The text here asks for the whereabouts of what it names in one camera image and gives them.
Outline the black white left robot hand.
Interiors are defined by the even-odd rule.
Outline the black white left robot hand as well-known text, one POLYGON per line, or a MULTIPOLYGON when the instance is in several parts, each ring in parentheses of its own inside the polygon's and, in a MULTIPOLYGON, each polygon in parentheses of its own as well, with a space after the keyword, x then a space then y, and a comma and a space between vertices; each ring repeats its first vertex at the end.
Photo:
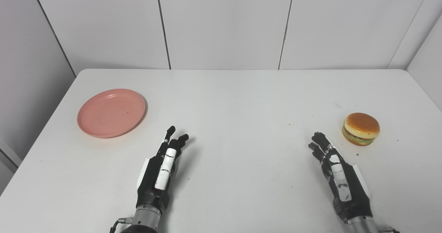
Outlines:
POLYGON ((163 214, 169 206, 169 186, 176 170, 176 161, 189 140, 188 134, 172 139, 175 131, 173 125, 167 129, 156 155, 147 159, 143 165, 137 184, 137 209, 155 208, 163 214))

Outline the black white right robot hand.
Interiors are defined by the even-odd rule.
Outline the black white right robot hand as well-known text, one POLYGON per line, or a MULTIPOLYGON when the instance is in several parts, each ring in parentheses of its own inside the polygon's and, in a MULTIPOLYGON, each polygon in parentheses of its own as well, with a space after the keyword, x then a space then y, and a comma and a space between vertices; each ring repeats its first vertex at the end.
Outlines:
POLYGON ((347 163, 322 132, 315 132, 308 147, 319 161, 333 194, 333 207, 343 222, 356 217, 372 218, 369 196, 354 166, 347 163))

